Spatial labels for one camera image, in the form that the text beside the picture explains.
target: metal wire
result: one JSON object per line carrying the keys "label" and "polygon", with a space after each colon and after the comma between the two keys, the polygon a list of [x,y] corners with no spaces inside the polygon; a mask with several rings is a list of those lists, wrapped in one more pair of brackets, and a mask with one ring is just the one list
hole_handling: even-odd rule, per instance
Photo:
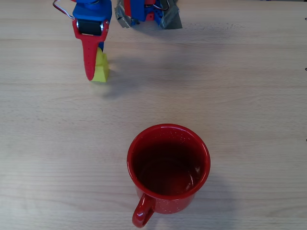
{"label": "metal wire", "polygon": [[169,9],[169,2],[168,2],[168,0],[166,0],[166,2],[167,2],[167,8],[161,8],[161,7],[158,7],[157,5],[145,5],[145,7],[151,7],[151,6],[154,6],[156,9],[158,9],[158,10],[161,10],[161,11],[167,11],[168,9]]}
{"label": "metal wire", "polygon": [[53,6],[55,7],[55,8],[57,8],[59,11],[61,11],[63,14],[66,14],[69,18],[71,18],[71,19],[75,19],[75,17],[74,16],[71,16],[66,10],[64,10],[62,7],[60,7],[59,5],[57,5],[56,4],[56,2],[57,1],[59,1],[59,0],[54,0],[54,2],[53,2]]}

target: wood grain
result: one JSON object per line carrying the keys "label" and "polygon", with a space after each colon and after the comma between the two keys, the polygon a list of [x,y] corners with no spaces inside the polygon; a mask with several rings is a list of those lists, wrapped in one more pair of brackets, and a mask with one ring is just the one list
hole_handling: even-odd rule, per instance
{"label": "wood grain", "polygon": [[172,31],[113,18],[107,84],[51,0],[0,5],[1,230],[135,229],[126,154],[159,123],[198,133],[212,171],[145,229],[306,229],[306,3],[179,1]]}

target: yellow object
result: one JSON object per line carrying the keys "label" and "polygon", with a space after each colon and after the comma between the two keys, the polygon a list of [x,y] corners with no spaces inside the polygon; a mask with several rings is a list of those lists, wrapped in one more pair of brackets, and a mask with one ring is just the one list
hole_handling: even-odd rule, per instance
{"label": "yellow object", "polygon": [[106,82],[109,76],[109,64],[106,54],[98,47],[96,55],[95,74],[92,81]]}

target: blue robot part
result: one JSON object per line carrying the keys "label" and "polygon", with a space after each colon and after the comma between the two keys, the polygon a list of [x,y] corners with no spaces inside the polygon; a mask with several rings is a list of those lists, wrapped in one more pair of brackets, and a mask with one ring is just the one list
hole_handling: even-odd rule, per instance
{"label": "blue robot part", "polygon": [[145,0],[130,0],[131,16],[142,22],[145,21],[146,15],[144,12]]}
{"label": "blue robot part", "polygon": [[76,0],[77,4],[73,10],[76,19],[99,21],[111,21],[112,2],[111,0]]}
{"label": "blue robot part", "polygon": [[[161,3],[160,3],[160,0],[156,0],[155,2],[156,5],[160,6]],[[150,7],[145,7],[144,8],[144,14],[145,14],[145,18],[146,16],[151,13],[151,12],[154,12],[154,20],[156,21],[156,23],[158,25],[160,25],[160,22],[161,22],[161,19],[163,17],[163,13],[162,13],[162,10],[158,10],[156,7],[154,6],[150,6]]]}

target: gray tape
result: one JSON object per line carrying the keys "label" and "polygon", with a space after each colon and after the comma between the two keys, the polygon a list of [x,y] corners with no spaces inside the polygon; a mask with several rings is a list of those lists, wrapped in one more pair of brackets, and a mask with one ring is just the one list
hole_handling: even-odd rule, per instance
{"label": "gray tape", "polygon": [[[169,8],[167,11],[163,11],[163,17],[160,22],[161,28],[166,30],[182,28],[179,8],[176,5],[177,1],[178,0],[168,0]],[[161,0],[161,4],[163,7],[167,7],[166,0]],[[135,24],[140,24],[139,20],[125,15],[124,0],[118,0],[117,6],[115,7],[115,17],[123,28],[132,27],[133,22]]]}
{"label": "gray tape", "polygon": [[115,17],[123,28],[132,27],[132,22],[140,24],[139,20],[131,19],[130,16],[125,15],[124,0],[117,1],[117,6],[115,7]]}
{"label": "gray tape", "polygon": [[[166,30],[181,29],[181,19],[179,16],[179,8],[176,5],[177,0],[168,0],[169,8],[167,11],[163,11],[163,17],[161,19],[160,26]],[[166,0],[161,0],[163,7],[167,6]]]}

